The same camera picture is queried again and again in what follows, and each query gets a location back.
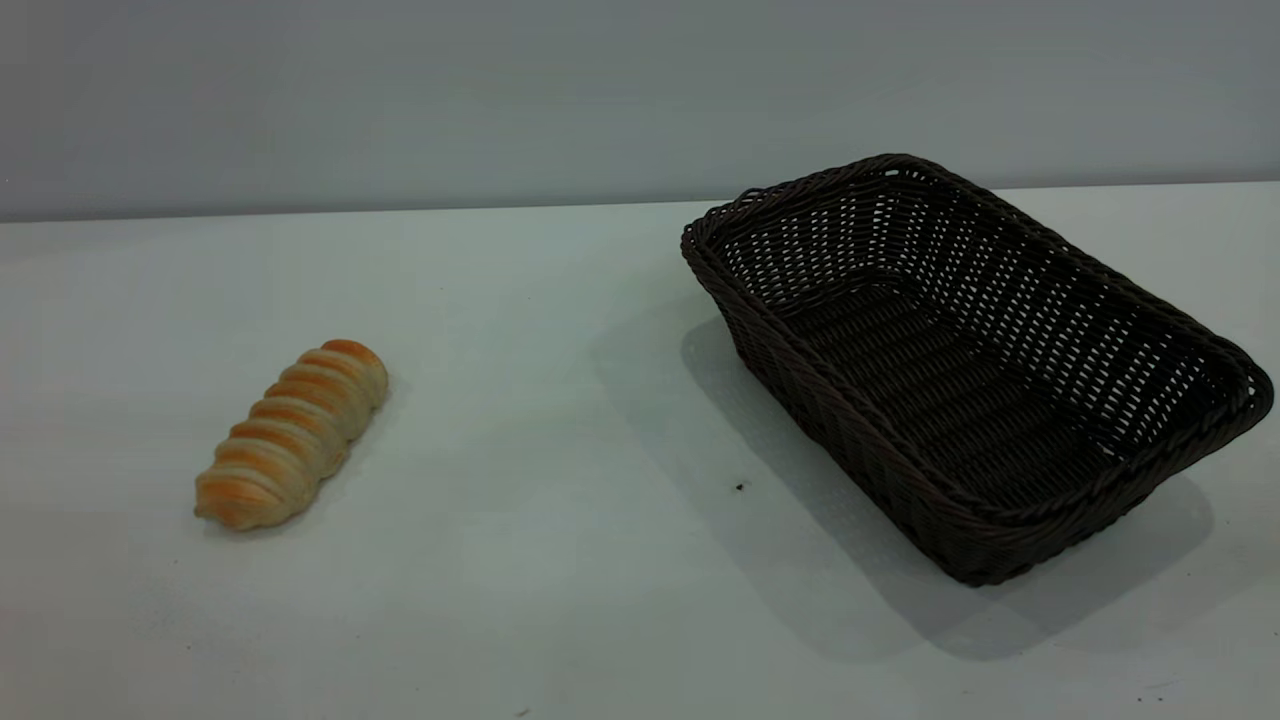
woven basket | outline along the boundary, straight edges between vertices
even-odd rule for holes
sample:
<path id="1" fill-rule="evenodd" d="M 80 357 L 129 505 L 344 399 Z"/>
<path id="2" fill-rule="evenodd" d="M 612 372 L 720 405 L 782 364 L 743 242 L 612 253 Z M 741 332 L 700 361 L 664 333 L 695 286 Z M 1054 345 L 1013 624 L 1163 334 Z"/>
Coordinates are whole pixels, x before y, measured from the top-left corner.
<path id="1" fill-rule="evenodd" d="M 746 366 L 966 584 L 1106 528 L 1271 409 L 1239 347 L 919 158 L 748 191 L 682 250 Z"/>

basket bottom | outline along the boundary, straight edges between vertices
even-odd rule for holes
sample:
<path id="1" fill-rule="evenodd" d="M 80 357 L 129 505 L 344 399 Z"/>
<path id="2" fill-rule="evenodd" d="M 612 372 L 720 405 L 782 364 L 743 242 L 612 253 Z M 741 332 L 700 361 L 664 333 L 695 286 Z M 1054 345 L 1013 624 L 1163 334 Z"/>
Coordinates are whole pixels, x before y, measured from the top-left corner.
<path id="1" fill-rule="evenodd" d="M 995 506 L 1052 500 L 1120 460 L 897 286 L 850 288 L 785 320 L 931 464 Z"/>

gray wall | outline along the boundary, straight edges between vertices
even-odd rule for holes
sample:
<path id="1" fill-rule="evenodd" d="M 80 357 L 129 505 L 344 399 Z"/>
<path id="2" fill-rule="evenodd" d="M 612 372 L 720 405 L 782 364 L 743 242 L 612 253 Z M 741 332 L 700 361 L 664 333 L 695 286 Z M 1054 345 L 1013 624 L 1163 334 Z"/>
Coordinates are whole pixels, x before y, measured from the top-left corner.
<path id="1" fill-rule="evenodd" d="M 1280 177 L 1276 0 L 0 0 L 0 218 Z"/>

dark brown wicker basket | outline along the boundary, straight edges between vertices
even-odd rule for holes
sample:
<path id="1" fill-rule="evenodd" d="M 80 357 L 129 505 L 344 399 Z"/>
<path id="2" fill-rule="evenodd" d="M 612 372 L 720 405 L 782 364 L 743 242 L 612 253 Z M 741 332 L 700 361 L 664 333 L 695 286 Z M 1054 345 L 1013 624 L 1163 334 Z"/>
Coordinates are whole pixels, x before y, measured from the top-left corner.
<path id="1" fill-rule="evenodd" d="M 748 191 L 682 250 L 748 368 L 968 584 L 1106 528 L 1271 409 L 1239 347 L 919 158 Z"/>

bread roll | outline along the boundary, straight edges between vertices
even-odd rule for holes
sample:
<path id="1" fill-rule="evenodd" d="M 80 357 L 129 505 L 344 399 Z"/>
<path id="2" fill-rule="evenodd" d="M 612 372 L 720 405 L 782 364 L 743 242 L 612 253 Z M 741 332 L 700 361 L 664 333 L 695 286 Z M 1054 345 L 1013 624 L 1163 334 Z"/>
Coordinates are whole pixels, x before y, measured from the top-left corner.
<path id="1" fill-rule="evenodd" d="M 358 342 L 303 352 L 215 448 L 212 466 L 196 478 L 196 515 L 248 530 L 306 510 L 387 388 L 381 359 Z"/>

